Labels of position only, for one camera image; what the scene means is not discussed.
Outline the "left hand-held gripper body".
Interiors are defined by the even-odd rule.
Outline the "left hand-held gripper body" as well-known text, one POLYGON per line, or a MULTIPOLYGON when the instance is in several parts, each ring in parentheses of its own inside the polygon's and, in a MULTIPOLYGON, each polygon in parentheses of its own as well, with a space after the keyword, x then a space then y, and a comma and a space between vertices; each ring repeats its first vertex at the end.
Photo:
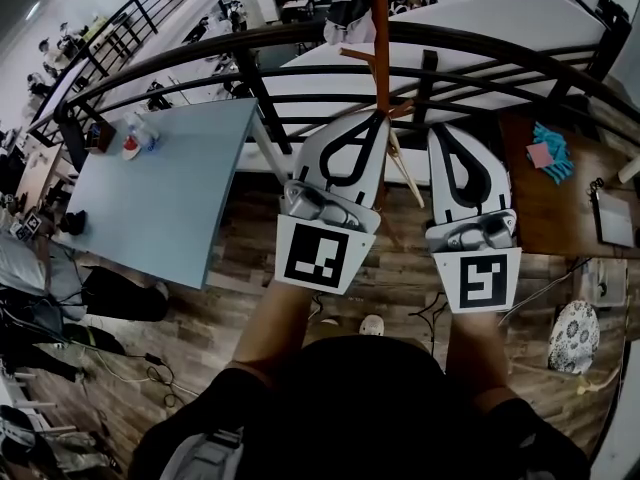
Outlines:
POLYGON ((280 207, 275 279, 344 294, 376 239, 379 213, 297 180, 285 184, 280 207))

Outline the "wooden coat rack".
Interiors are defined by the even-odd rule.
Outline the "wooden coat rack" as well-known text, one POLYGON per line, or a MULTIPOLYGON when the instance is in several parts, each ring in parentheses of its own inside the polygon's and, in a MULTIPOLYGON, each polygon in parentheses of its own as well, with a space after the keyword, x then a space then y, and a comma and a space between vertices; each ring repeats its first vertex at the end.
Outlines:
MULTIPOLYGON (((388 121, 394 117, 406 116, 413 109, 413 101, 403 103, 395 108, 391 107, 390 99, 390 56, 389 56, 389 21, 388 0, 371 1, 372 20, 376 35, 374 39, 374 54, 359 53, 348 48, 341 48, 340 54, 346 57, 366 61, 376 85, 376 109, 383 112, 388 121)), ((420 209, 425 207, 423 197, 407 169, 398 137, 390 127, 386 143, 386 155, 393 162, 404 181, 409 187, 420 209)))

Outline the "black garment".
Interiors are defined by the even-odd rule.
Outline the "black garment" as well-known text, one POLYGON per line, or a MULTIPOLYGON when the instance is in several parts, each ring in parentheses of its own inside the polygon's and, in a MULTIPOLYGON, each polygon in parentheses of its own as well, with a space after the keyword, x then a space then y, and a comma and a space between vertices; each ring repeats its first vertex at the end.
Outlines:
POLYGON ((372 1, 331 0, 323 30, 325 41, 330 45, 373 43, 372 1))

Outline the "person's right forearm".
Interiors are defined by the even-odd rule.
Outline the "person's right forearm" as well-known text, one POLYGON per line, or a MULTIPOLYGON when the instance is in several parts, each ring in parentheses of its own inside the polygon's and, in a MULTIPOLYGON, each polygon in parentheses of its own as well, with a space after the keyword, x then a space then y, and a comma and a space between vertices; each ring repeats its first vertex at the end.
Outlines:
POLYGON ((446 359, 447 377, 472 399, 512 395, 508 360, 495 312, 454 313, 446 359))

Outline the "person's left forearm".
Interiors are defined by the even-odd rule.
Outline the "person's left forearm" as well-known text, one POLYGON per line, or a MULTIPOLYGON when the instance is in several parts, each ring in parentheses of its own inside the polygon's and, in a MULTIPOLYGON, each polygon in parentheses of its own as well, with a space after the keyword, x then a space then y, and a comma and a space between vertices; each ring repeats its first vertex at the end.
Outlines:
POLYGON ((301 349, 314 291, 272 280, 253 311, 227 369, 267 380, 301 349))

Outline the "pink pad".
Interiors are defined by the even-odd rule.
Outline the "pink pad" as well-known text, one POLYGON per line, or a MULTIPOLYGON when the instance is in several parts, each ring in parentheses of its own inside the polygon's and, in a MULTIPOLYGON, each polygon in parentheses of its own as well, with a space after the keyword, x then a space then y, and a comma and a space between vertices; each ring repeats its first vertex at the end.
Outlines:
POLYGON ((527 158, 536 169, 544 169, 554 164, 546 142, 533 143, 526 146, 527 158))

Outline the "brown wooden table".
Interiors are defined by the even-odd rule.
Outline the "brown wooden table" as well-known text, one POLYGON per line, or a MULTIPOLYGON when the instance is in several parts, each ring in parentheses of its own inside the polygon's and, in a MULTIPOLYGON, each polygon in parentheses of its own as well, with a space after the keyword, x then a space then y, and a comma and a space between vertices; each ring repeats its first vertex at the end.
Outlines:
POLYGON ((605 257, 640 260, 640 248, 599 241, 590 198, 590 184, 601 178, 604 191, 629 203, 632 227, 640 228, 640 199, 631 182, 622 184, 617 172, 626 156, 606 145, 557 126, 568 143, 574 173, 557 184, 526 157, 533 142, 535 120, 511 112, 499 114, 508 165, 512 205, 517 213, 517 238, 523 251, 566 257, 605 257))

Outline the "blue cloth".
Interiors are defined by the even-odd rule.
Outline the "blue cloth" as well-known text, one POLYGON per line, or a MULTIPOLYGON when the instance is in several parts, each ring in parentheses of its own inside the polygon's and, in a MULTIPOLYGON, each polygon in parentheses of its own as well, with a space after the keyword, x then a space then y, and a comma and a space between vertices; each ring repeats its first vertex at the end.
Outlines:
POLYGON ((539 122, 533 127, 533 143, 546 142, 554 158, 554 164, 538 169, 547 174, 556 185, 567 180, 574 172, 574 163, 570 159, 570 152, 563 135, 555 132, 539 122))

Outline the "floral cushion stool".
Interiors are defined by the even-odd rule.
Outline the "floral cushion stool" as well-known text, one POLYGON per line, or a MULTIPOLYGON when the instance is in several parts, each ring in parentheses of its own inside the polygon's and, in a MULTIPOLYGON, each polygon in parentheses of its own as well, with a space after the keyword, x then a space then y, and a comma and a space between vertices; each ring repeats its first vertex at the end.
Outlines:
POLYGON ((599 348, 600 324, 595 308, 574 300, 559 313, 549 339, 548 368, 580 375, 591 367, 599 348))

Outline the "black framed tablet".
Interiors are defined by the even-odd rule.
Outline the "black framed tablet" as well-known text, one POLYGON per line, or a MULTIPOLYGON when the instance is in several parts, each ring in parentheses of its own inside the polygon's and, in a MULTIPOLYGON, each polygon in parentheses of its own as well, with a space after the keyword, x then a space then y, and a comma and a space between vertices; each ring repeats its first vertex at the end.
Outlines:
POLYGON ((635 235, 629 203, 603 190, 596 190, 591 200, 599 241, 604 244, 633 248, 635 235))

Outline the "light blue table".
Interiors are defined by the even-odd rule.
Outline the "light blue table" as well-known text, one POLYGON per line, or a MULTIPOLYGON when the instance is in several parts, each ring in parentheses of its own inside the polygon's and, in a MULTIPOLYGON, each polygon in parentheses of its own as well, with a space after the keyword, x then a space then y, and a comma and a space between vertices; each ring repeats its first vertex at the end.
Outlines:
POLYGON ((125 159, 128 125, 114 121, 108 150, 87 156, 69 201, 70 212, 85 212, 84 231, 60 233, 56 240, 201 289, 246 140, 256 140, 280 182, 288 176, 255 99, 176 107, 144 118, 158 131, 158 146, 125 159))

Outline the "person's black shirt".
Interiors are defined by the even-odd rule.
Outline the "person's black shirt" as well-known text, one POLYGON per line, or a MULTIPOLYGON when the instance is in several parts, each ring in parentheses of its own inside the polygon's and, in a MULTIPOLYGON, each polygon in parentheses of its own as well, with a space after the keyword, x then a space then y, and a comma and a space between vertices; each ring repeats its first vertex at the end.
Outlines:
POLYGON ((237 480, 589 480, 524 400, 475 408, 422 348, 351 335, 300 350, 272 382, 232 367, 152 427, 128 480, 160 480, 188 438, 240 432, 237 480))

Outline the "small brown box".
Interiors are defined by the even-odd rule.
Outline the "small brown box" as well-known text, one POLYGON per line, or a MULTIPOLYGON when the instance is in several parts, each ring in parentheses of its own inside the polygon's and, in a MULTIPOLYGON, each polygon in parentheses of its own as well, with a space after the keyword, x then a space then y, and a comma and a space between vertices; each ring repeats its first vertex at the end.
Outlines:
POLYGON ((84 149, 91 154, 106 153, 115 134, 116 130, 110 123, 94 122, 85 134, 84 149))

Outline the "black and green bag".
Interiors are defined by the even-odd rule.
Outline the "black and green bag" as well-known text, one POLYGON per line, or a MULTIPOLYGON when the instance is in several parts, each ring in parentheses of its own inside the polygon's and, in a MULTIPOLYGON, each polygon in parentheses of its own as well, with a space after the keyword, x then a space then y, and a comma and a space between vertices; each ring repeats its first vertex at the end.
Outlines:
POLYGON ((93 326, 65 323, 63 325, 63 336, 71 342, 100 351, 121 356, 126 355, 125 348, 112 334, 93 326))

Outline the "small black object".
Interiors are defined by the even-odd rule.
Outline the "small black object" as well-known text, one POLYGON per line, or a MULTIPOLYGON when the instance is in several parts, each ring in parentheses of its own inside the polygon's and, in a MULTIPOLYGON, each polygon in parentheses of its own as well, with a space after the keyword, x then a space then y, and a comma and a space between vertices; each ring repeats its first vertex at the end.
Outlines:
POLYGON ((87 213, 84 210, 67 212, 59 223, 59 229, 71 236, 79 236, 84 233, 87 222, 87 213))

